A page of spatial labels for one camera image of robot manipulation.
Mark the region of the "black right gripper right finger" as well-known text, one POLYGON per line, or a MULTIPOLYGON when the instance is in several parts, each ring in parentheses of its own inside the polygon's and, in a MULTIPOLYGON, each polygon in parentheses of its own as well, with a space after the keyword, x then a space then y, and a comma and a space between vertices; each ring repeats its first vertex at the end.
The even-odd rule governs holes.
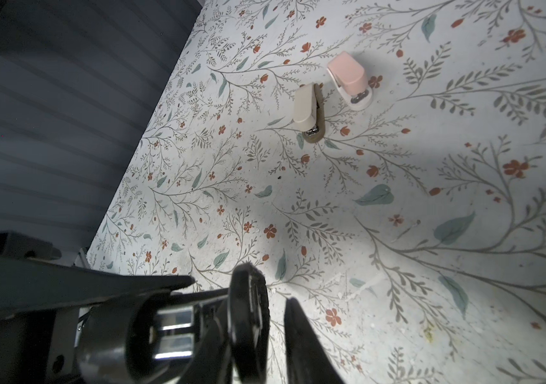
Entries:
POLYGON ((343 383, 296 298, 286 301, 284 330, 289 383, 343 383))

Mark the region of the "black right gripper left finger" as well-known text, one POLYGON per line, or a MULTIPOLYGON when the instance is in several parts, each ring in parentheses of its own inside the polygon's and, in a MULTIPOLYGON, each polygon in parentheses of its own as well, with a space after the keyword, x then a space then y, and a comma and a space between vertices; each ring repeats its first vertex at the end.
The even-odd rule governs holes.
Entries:
POLYGON ((271 315, 265 276, 251 263, 237 266, 228 291, 231 353, 243 383, 265 383, 271 315))

